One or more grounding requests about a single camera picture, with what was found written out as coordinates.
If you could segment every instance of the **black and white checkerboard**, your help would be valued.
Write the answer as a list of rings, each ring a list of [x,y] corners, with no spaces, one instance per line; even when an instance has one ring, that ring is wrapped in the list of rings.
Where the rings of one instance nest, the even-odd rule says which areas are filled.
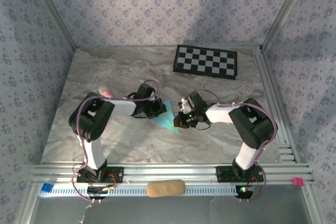
[[[237,52],[178,45],[173,71],[236,80]]]

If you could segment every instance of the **gray marble surface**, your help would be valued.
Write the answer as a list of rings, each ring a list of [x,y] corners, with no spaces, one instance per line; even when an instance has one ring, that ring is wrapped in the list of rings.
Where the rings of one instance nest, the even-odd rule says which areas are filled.
[[[136,91],[142,81],[154,79],[161,84],[159,97],[171,102],[175,115],[181,98],[199,88],[214,91],[224,103],[252,97],[268,109],[255,58],[250,54],[238,53],[238,76],[234,81],[173,73],[175,51],[176,47],[77,49],[42,162],[83,160],[68,119],[88,92],[98,93],[98,87],[104,84],[120,98]],[[210,94],[201,93],[201,96],[206,101],[215,101]],[[154,120],[120,116],[112,118],[107,125],[102,144],[110,163],[231,163],[242,141],[231,124],[213,124],[206,131],[180,130],[178,135]],[[276,163],[278,159],[274,141],[260,162]]]

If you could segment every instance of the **pink block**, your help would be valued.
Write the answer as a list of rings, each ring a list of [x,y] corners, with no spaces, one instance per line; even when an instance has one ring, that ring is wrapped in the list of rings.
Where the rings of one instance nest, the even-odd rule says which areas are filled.
[[[303,186],[303,179],[302,178],[293,178],[293,185],[294,186]]]

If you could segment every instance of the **red wire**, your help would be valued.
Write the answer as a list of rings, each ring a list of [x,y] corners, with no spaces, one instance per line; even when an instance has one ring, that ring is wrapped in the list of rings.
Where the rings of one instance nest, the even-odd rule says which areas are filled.
[[[116,185],[117,181],[115,179],[115,176],[111,173],[107,174],[107,176],[112,177],[113,178],[113,185]]]
[[[257,187],[258,187],[258,180],[257,180],[257,177],[254,176],[253,174],[251,175],[250,180],[249,180],[249,182],[246,184],[246,186],[248,186],[248,185],[250,184],[252,178],[254,178],[254,180],[257,182],[257,186],[255,187],[255,188],[257,188]]]

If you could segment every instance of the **wall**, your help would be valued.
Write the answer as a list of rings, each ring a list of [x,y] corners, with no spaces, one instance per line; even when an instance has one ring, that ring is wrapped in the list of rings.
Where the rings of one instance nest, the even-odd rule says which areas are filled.
[[[0,0],[0,223],[40,162],[72,59],[40,0]]]
[[[78,47],[260,45],[284,0],[53,0]]]
[[[336,223],[336,0],[297,0],[266,52],[299,152]]]

